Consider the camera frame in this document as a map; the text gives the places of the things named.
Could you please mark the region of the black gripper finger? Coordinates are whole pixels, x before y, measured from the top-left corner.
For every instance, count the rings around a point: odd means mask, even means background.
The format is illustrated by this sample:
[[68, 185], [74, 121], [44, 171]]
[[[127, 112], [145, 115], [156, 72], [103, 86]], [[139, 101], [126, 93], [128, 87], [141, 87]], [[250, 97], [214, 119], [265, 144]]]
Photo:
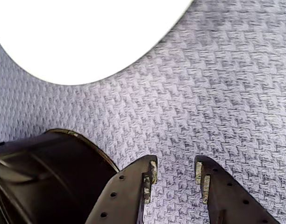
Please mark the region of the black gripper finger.
[[157, 183], [157, 157], [145, 155], [114, 175], [95, 203], [87, 224], [142, 224], [144, 205]]
[[208, 156], [195, 157], [195, 183], [200, 185], [211, 224], [278, 224], [249, 192]]

